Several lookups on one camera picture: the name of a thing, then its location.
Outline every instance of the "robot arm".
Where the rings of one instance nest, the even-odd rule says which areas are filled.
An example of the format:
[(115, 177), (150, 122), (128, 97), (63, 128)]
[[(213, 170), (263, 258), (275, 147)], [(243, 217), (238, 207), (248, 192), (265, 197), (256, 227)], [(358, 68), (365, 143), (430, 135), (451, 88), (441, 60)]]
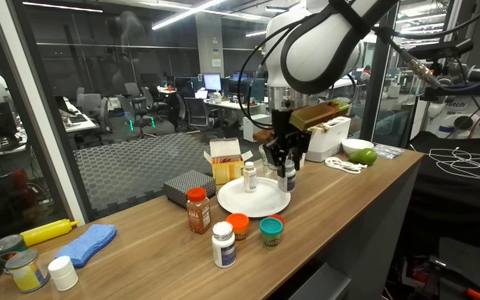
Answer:
[(306, 105), (308, 93), (326, 90), (356, 65), (358, 42), (398, 0), (326, 0), (316, 13), (306, 10), (306, 2), (266, 27), (268, 37), (290, 27), (265, 48), (273, 120), (273, 138), (265, 150), (278, 175), (286, 158), (300, 168), (310, 140), (308, 132), (290, 123), (291, 113)]

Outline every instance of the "white bottle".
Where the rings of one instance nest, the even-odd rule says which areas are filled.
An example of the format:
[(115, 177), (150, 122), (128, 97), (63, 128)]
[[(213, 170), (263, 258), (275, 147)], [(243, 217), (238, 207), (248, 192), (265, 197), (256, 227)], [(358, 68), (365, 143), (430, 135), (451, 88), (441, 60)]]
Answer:
[(253, 192), (256, 187), (256, 170), (253, 162), (243, 165), (243, 190), (246, 193)]
[(283, 192), (291, 192), (295, 187), (295, 165), (288, 157), (285, 160), (285, 177), (280, 178), (278, 187)]
[(236, 258), (233, 225), (218, 222), (211, 227), (211, 253), (216, 267), (230, 267)]

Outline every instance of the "orange jar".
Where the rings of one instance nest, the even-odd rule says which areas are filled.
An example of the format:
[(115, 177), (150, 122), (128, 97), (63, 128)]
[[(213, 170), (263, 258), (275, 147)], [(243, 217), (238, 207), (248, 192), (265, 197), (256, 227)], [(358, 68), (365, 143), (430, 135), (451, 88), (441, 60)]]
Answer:
[(186, 192), (186, 197), (190, 230), (195, 233), (205, 233), (211, 223), (210, 200), (206, 198), (206, 190), (201, 187), (195, 187)]
[(230, 213), (226, 222), (233, 225), (235, 238), (243, 240), (246, 238), (250, 228), (250, 218), (243, 213)]

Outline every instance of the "counter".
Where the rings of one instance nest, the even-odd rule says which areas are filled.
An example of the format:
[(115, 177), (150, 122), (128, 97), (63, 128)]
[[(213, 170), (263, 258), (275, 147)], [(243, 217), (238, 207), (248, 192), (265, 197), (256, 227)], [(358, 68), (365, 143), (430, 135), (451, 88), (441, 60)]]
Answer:
[[(116, 225), (118, 235), (78, 270), (80, 282), (71, 290), (60, 293), (50, 282), (33, 293), (20, 293), (11, 278), (1, 275), (0, 298), (265, 298), (331, 245), (338, 247), (326, 252), (326, 262), (353, 278), (348, 298), (380, 295), (420, 157), (405, 152), (395, 160), (378, 158), (361, 175), (306, 163), (283, 212), (281, 243), (263, 247), (258, 222), (251, 222), (230, 268), (213, 265), (210, 230), (191, 233), (185, 210), (158, 197), (95, 222)], [(213, 222), (225, 215), (213, 200)], [(46, 267), (53, 253), (83, 230), (38, 245), (40, 265)]]

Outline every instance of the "sponge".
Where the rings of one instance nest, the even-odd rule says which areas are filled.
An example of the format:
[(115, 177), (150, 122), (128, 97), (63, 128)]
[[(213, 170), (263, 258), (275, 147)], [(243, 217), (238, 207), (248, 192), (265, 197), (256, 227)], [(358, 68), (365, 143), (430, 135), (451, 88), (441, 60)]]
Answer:
[(86, 262), (116, 235), (113, 225), (91, 225), (83, 235), (61, 247), (55, 257), (70, 257), (75, 268), (81, 268)]

